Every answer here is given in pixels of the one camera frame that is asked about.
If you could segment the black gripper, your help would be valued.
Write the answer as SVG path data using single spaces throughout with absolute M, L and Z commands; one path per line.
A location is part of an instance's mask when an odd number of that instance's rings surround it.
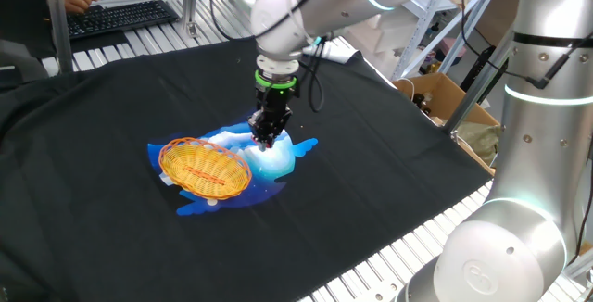
M 252 139 L 257 145 L 265 145 L 266 148 L 273 147 L 276 138 L 282 133 L 293 115 L 288 103 L 294 93 L 293 88 L 268 87 L 256 90 L 257 111 L 247 119 L 247 124 L 252 133 Z M 261 136 L 260 124 L 265 124 L 264 140 Z

